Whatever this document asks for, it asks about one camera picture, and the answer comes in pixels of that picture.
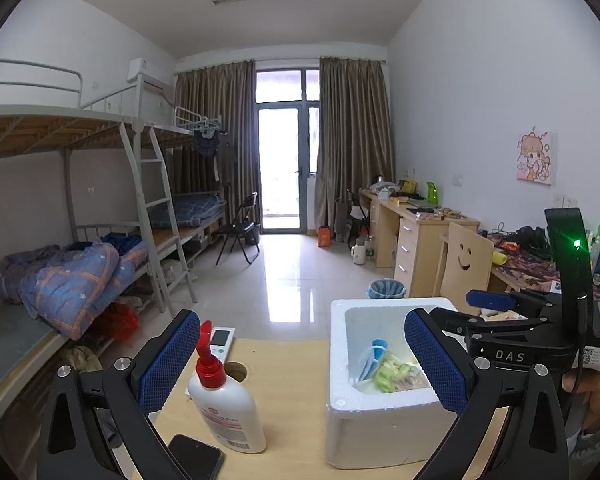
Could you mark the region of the floral tissue pack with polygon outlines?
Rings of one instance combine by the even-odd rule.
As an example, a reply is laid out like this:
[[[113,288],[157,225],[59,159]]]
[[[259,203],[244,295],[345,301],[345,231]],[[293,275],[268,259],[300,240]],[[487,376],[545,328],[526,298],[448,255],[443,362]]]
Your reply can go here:
[[[382,359],[373,383],[382,393],[397,393],[429,387],[429,382],[417,363],[402,361],[391,352],[387,352]]]

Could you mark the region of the light blue face mask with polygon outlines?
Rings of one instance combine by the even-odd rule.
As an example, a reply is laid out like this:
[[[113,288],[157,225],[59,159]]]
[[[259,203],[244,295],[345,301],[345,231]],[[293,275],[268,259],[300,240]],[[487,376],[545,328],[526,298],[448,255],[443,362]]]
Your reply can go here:
[[[385,339],[373,339],[370,346],[362,352],[358,359],[358,368],[353,376],[353,383],[357,385],[373,379],[387,351],[388,342]]]

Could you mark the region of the white remote control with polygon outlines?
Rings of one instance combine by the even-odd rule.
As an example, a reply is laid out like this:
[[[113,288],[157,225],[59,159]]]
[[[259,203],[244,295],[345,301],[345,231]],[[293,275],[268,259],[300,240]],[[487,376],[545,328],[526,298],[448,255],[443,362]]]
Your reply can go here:
[[[230,348],[234,341],[234,327],[214,326],[210,338],[210,351],[224,363],[230,354]]]

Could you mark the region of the white red pump bottle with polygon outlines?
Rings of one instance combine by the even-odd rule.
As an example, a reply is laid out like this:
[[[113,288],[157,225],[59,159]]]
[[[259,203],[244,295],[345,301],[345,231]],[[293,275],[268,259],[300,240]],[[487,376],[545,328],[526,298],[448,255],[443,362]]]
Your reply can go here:
[[[252,395],[212,353],[212,323],[203,322],[196,345],[195,373],[187,392],[213,437],[233,451],[259,454],[265,451],[265,435]]]

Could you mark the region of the black smartphone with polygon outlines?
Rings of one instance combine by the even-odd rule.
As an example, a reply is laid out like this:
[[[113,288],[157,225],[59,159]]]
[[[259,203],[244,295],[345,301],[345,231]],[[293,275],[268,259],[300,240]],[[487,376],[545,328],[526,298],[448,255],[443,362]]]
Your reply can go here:
[[[177,434],[168,449],[190,480],[215,480],[219,477],[225,460],[225,454],[219,448]]]

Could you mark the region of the wooden desk with drawers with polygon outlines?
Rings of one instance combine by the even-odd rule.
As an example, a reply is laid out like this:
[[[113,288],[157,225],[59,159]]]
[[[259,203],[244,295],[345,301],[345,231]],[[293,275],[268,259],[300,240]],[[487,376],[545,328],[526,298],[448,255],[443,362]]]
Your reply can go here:
[[[391,270],[406,287],[407,297],[428,297],[434,292],[442,236],[448,234],[452,222],[473,231],[480,226],[470,217],[416,212],[414,205],[381,200],[370,190],[362,190],[358,196],[370,211],[375,266]]]

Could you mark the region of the metal bunk bed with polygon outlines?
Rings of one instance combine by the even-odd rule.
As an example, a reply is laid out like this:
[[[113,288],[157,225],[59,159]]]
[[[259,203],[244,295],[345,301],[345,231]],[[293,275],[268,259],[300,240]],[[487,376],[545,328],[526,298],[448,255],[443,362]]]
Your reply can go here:
[[[149,304],[175,313],[178,292],[194,286],[192,272],[169,278],[162,264],[183,255],[204,225],[176,213],[166,158],[208,125],[178,117],[175,70],[160,67],[174,79],[159,90],[142,78],[127,82],[128,67],[112,86],[95,87],[74,68],[0,58],[0,262],[47,245],[136,234],[148,256],[131,286],[148,278]],[[70,341],[0,297],[0,421]]]

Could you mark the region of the white kettle jug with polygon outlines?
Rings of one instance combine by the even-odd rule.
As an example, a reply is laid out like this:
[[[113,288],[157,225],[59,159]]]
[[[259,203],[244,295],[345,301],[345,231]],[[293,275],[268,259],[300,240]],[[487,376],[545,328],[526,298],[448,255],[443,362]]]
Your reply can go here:
[[[351,253],[351,258],[352,258],[352,262],[354,264],[356,264],[357,266],[364,266],[364,264],[366,263],[366,247],[365,244],[358,244],[356,243],[355,245],[353,245],[350,249],[350,253]]]

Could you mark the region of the black folding chair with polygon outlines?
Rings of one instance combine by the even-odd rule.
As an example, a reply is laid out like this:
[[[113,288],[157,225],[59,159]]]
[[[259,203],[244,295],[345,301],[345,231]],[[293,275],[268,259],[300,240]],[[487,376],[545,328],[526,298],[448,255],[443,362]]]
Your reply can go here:
[[[246,196],[246,198],[240,203],[237,208],[236,214],[233,219],[230,220],[225,226],[221,226],[217,231],[220,237],[222,237],[222,245],[219,251],[219,255],[216,257],[215,264],[219,264],[222,255],[225,252],[227,243],[231,240],[232,246],[230,246],[230,252],[233,251],[236,245],[239,246],[242,255],[244,256],[248,266],[254,263],[254,260],[260,255],[259,243],[255,242],[254,246],[257,248],[257,253],[250,258],[246,252],[246,245],[248,240],[255,240],[254,231],[256,230],[256,222],[251,219],[251,214],[256,208],[258,202],[258,193],[252,192]]]

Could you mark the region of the orange bag on floor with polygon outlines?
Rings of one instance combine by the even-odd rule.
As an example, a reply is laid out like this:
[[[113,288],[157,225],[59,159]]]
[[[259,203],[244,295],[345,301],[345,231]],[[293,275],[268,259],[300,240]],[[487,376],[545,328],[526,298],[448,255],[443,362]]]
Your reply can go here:
[[[332,230],[328,226],[322,226],[317,230],[317,243],[319,248],[332,246]]]

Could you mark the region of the brown right curtain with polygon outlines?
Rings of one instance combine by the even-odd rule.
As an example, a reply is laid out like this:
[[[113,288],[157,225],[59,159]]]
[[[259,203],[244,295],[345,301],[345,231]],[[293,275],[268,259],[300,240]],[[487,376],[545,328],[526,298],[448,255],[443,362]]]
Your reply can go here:
[[[336,203],[377,181],[396,177],[389,97],[382,64],[320,59],[320,131],[315,225],[332,228]]]

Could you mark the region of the brown curtain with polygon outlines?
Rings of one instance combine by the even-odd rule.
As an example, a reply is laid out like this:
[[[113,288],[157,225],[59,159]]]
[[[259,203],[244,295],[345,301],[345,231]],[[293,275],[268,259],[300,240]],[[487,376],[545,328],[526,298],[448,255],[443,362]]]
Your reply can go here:
[[[382,64],[320,59],[320,131],[315,225],[332,228],[336,203],[377,181],[396,177],[389,97]]]
[[[178,117],[208,127],[195,133],[193,144],[174,151],[175,193],[217,192],[231,217],[247,195],[260,191],[256,87],[253,61],[178,75]]]

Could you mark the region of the brown left curtain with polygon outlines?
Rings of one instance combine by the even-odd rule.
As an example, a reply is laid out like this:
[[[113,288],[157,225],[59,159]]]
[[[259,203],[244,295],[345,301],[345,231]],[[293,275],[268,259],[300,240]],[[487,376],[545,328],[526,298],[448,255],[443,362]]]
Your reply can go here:
[[[256,87],[253,61],[178,75],[178,117],[208,127],[195,133],[193,144],[174,151],[175,193],[217,192],[231,217],[247,195],[260,191]]]

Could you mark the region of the glass balcony door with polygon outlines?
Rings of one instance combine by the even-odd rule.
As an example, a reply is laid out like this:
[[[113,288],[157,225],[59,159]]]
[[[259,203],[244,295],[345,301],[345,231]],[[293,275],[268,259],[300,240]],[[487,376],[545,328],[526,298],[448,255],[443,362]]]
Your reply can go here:
[[[320,140],[320,71],[259,70],[256,103],[263,229],[306,233]]]

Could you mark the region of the white air conditioner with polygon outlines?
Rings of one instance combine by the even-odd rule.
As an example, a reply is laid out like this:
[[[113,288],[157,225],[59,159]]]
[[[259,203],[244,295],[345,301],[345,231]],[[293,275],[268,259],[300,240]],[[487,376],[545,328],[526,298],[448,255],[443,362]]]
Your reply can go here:
[[[159,90],[169,90],[173,84],[173,75],[166,70],[155,66],[146,58],[133,58],[129,62],[127,82],[137,82],[142,78],[145,84],[149,84]]]

